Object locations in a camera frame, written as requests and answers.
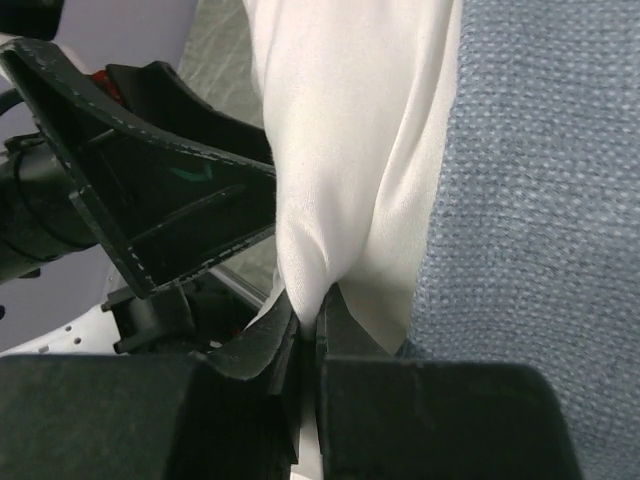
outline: black cable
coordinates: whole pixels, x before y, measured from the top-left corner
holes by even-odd
[[[22,97],[15,88],[0,93],[0,116],[22,102]]]

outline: white cloth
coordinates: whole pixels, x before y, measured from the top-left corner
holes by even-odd
[[[2,45],[3,43],[7,43],[12,38],[13,37],[11,37],[9,35],[5,35],[4,33],[0,33],[0,45]],[[4,78],[7,82],[9,81],[9,78],[7,77],[7,73],[4,71],[4,69],[2,67],[0,67],[0,76],[2,78]]]
[[[277,173],[270,300],[286,287],[308,334],[340,281],[354,317],[393,351],[455,94],[460,1],[244,1]]]

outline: wrinkled fabric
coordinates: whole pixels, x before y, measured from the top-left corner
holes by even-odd
[[[468,0],[405,355],[523,363],[640,477],[640,2]]]
[[[395,351],[455,93],[459,2],[245,6],[277,173],[271,300],[286,287],[309,334],[340,281],[352,314]]]

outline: gray surface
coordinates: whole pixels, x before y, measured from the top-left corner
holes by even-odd
[[[57,41],[71,47],[91,69],[107,63],[177,65],[196,0],[67,0]],[[0,79],[0,91],[8,85]],[[0,139],[33,131],[26,109],[0,120]],[[102,301],[110,289],[111,262],[94,248],[54,262],[39,279],[0,287],[6,315],[0,350],[53,330]]]
[[[640,478],[639,28],[637,1],[465,3],[410,327],[542,372],[589,480]]]
[[[251,39],[241,0],[201,0],[189,34],[180,76],[214,108],[262,126],[260,99],[251,82]],[[276,265],[273,238],[226,265],[263,292]]]

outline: blue textured fabric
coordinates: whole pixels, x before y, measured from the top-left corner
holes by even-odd
[[[640,478],[640,1],[468,0],[407,355],[553,385],[588,479]]]

